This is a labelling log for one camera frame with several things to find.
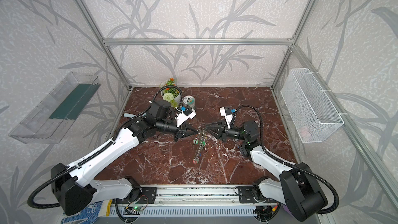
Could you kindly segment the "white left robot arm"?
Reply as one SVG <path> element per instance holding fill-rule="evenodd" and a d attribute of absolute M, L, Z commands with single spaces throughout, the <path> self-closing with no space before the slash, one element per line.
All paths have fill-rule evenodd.
<path fill-rule="evenodd" d="M 54 166 L 51 179 L 28 197 L 28 206 L 36 209 L 61 207 L 65 215 L 72 216 L 95 202 L 138 198 L 141 187 L 131 177 L 103 183 L 95 177 L 125 152 L 157 132 L 173 134 L 174 141 L 198 133 L 187 123 L 196 116 L 192 107 L 179 102 L 174 108 L 177 112 L 174 119 L 169 117 L 172 109 L 170 102 L 152 99 L 146 110 L 125 121 L 106 143 L 67 166 L 62 163 Z"/>

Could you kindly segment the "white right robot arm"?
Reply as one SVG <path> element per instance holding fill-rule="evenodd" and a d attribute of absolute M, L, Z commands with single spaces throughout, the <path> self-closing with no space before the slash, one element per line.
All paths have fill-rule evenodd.
<path fill-rule="evenodd" d="M 246 121 L 239 128 L 235 127 L 237 112 L 242 108 L 220 108 L 220 115 L 224 119 L 206 124 L 205 131 L 221 141 L 242 140 L 239 147 L 241 154 L 276 177 L 275 180 L 260 179 L 253 184 L 257 200 L 271 198 L 282 203 L 300 222 L 314 214 L 328 214 L 337 210 L 339 194 L 327 180 L 313 173 L 307 164 L 290 162 L 265 147 L 262 140 L 263 119 L 257 109 L 254 111 L 258 122 Z"/>

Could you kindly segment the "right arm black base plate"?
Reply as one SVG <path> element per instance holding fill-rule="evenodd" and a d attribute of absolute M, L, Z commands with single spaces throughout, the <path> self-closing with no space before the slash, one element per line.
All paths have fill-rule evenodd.
<path fill-rule="evenodd" d="M 277 204 L 277 201 L 274 199 L 255 196 L 255 190 L 252 186 L 237 186 L 235 187 L 235 193 L 238 195 L 241 204 Z"/>

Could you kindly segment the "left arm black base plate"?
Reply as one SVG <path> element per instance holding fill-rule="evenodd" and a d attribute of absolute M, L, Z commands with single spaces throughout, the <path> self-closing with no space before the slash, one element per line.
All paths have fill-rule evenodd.
<path fill-rule="evenodd" d="M 154 204 L 157 187 L 135 187 L 125 200 L 133 204 Z"/>

